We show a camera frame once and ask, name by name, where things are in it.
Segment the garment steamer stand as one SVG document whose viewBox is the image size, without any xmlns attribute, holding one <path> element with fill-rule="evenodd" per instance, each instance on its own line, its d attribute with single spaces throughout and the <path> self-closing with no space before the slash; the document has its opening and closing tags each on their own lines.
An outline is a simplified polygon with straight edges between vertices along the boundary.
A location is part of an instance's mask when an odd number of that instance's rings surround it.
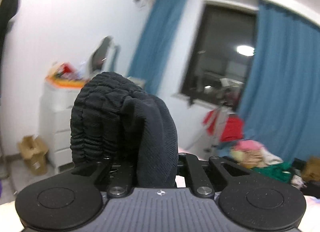
<svg viewBox="0 0 320 232">
<path fill-rule="evenodd" d="M 185 148 L 186 151 L 191 150 L 204 138 L 207 139 L 207 147 L 203 149 L 206 153 L 211 153 L 213 148 L 219 145 L 220 138 L 225 130 L 227 120 L 232 113 L 232 110 L 222 103 L 216 109 L 210 111 L 210 113 L 212 114 L 205 117 L 205 119 L 208 120 L 206 123 L 202 124 L 202 130 L 191 144 Z"/>
</svg>

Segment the red garment on steamer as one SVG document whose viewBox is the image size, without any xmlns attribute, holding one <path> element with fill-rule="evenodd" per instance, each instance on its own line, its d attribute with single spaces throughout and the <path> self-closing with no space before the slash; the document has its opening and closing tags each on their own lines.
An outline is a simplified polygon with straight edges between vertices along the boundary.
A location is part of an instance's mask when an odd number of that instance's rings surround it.
<svg viewBox="0 0 320 232">
<path fill-rule="evenodd" d="M 209 136 L 212 136 L 214 134 L 218 116 L 219 110 L 214 109 L 209 111 L 204 117 L 202 123 L 205 126 Z M 222 133 L 218 135 L 220 142 L 231 142 L 233 140 L 239 140 L 244 137 L 244 122 L 236 114 L 227 113 L 225 120 L 222 121 L 222 127 Z"/>
</svg>

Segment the wavy vanity mirror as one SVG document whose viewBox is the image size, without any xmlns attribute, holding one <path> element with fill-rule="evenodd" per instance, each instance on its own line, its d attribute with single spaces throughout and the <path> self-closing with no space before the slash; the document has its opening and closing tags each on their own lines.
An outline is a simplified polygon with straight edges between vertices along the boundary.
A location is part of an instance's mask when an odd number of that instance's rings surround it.
<svg viewBox="0 0 320 232">
<path fill-rule="evenodd" d="M 119 52 L 120 46 L 114 42 L 112 36 L 103 38 L 99 47 L 97 47 L 89 59 L 89 75 L 96 75 L 105 71 L 115 71 Z"/>
</svg>

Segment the white dressing table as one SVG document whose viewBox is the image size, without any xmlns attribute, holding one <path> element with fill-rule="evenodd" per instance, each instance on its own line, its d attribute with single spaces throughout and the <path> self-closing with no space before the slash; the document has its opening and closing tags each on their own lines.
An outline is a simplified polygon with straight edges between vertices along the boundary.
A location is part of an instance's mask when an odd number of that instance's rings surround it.
<svg viewBox="0 0 320 232">
<path fill-rule="evenodd" d="M 40 97 L 39 136 L 48 146 L 47 158 L 59 173 L 62 166 L 72 163 L 71 112 L 80 87 L 65 87 L 44 82 Z"/>
</svg>

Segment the dark window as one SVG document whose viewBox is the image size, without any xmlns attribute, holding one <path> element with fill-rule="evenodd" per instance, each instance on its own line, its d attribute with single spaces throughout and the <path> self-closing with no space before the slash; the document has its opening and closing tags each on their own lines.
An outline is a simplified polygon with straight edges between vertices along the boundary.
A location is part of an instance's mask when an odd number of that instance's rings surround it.
<svg viewBox="0 0 320 232">
<path fill-rule="evenodd" d="M 181 93 L 236 111 L 251 70 L 257 13 L 246 8 L 204 7 Z"/>
</svg>

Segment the cardboard box on floor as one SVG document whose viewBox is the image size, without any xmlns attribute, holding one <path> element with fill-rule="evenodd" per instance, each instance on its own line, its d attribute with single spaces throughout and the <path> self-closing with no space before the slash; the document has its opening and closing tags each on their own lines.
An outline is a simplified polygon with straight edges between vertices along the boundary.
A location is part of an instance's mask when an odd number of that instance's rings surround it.
<svg viewBox="0 0 320 232">
<path fill-rule="evenodd" d="M 22 141 L 17 143 L 17 147 L 24 163 L 32 174 L 40 176 L 47 173 L 46 154 L 49 150 L 40 136 L 36 138 L 24 136 Z"/>
</svg>

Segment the black sweatpants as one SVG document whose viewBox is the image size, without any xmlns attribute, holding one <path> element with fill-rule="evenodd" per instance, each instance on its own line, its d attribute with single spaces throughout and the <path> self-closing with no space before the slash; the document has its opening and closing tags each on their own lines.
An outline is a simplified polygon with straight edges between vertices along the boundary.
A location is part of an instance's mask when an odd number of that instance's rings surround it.
<svg viewBox="0 0 320 232">
<path fill-rule="evenodd" d="M 87 82 L 71 112 L 72 161 L 78 166 L 105 157 L 136 166 L 143 188 L 172 188 L 178 164 L 177 130 L 159 97 L 115 72 Z"/>
</svg>

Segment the blue curtain of window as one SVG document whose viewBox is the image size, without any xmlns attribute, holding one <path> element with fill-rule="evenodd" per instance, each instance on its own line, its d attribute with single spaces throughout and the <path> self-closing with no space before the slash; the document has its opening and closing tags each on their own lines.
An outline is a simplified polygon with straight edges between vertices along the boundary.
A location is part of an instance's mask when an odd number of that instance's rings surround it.
<svg viewBox="0 0 320 232">
<path fill-rule="evenodd" d="M 238 108 L 246 139 L 286 162 L 319 156 L 319 27 L 259 3 L 257 42 Z"/>
<path fill-rule="evenodd" d="M 157 94 L 187 0 L 155 0 L 128 76 L 145 81 L 145 90 Z"/>
</svg>

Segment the pile of colourful clothes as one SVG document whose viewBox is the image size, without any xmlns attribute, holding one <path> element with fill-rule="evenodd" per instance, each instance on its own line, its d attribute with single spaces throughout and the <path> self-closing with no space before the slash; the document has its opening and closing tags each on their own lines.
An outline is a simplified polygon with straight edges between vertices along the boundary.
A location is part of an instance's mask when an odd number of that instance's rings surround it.
<svg viewBox="0 0 320 232">
<path fill-rule="evenodd" d="M 260 142 L 255 140 L 222 142 L 217 149 L 220 156 L 229 157 L 244 168 L 291 184 L 297 189 L 304 186 L 302 178 L 292 164 L 270 153 Z"/>
</svg>

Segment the blue curtain left of window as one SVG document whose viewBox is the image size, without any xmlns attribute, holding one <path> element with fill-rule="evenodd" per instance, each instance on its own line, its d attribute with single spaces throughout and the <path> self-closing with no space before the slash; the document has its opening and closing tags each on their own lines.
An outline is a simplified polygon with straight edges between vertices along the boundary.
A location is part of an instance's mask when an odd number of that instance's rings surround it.
<svg viewBox="0 0 320 232">
<path fill-rule="evenodd" d="M 155 0 L 128 76 L 145 81 L 145 90 L 157 94 L 187 0 Z"/>
</svg>

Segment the blue curtain right of window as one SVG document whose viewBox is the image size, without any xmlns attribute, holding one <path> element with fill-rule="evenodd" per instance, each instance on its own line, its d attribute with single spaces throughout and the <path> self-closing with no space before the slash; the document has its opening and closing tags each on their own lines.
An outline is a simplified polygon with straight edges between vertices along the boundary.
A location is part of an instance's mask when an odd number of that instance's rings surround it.
<svg viewBox="0 0 320 232">
<path fill-rule="evenodd" d="M 257 42 L 238 108 L 246 139 L 286 162 L 319 156 L 319 27 L 259 3 Z"/>
</svg>

